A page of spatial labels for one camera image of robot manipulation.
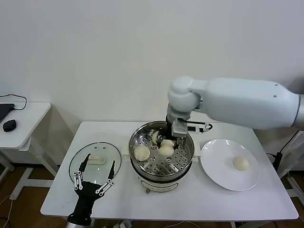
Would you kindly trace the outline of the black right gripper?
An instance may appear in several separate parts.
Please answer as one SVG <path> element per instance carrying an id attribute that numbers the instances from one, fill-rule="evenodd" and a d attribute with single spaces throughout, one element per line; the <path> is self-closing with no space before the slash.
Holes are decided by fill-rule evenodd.
<path id="1" fill-rule="evenodd" d="M 173 120 L 168 114 L 166 115 L 166 120 L 165 121 L 166 121 L 166 126 L 167 127 L 166 127 L 164 135 L 158 135 L 156 137 L 157 147 L 160 148 L 162 141 L 167 139 L 167 140 L 171 140 L 171 141 L 174 142 L 174 146 L 173 146 L 174 149 L 178 149 L 182 145 L 182 138 L 180 138 L 180 137 L 176 138 L 172 135 Z"/>

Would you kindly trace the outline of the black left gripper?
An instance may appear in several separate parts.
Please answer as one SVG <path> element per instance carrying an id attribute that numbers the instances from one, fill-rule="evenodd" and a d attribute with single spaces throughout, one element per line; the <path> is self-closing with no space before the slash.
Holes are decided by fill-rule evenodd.
<path id="1" fill-rule="evenodd" d="M 89 153 L 83 162 L 81 162 L 78 171 L 73 173 L 74 190 L 78 195 L 78 200 L 74 211 L 67 218 L 68 222 L 92 222 L 91 214 L 95 201 L 104 196 L 114 185 L 115 161 L 112 163 L 107 181 L 102 186 L 89 181 L 83 181 L 83 172 L 86 169 L 90 155 Z"/>

